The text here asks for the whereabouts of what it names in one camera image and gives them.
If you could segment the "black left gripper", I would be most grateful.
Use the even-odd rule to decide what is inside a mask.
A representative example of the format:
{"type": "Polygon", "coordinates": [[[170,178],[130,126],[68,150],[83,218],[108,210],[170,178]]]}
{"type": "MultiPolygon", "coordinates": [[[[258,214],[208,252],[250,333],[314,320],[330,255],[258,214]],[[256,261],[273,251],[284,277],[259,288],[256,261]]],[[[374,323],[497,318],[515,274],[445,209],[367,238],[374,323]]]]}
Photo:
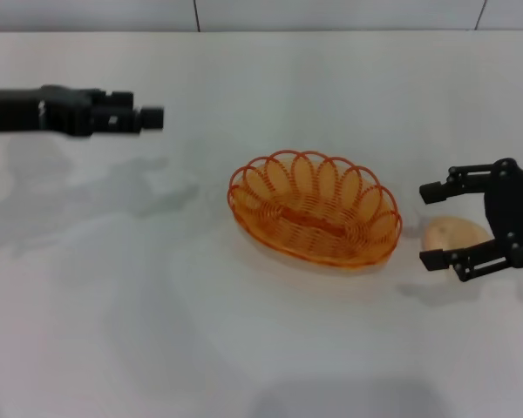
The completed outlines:
{"type": "Polygon", "coordinates": [[[130,91],[75,89],[56,84],[0,90],[0,133],[52,131],[89,137],[92,133],[162,131],[164,109],[133,108],[133,101],[130,91]]]}

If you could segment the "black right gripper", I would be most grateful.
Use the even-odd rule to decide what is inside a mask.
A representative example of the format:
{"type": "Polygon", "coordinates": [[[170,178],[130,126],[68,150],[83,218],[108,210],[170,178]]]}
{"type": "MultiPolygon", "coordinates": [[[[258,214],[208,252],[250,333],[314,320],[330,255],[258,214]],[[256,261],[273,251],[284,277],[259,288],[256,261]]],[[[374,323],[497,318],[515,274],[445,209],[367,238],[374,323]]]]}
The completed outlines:
{"type": "Polygon", "coordinates": [[[513,158],[490,165],[452,166],[444,183],[421,185],[429,205],[463,194],[483,193],[486,218],[494,239],[455,250],[423,251],[419,258],[428,271],[452,268],[467,282],[510,267],[523,268],[523,169],[513,158]]]}

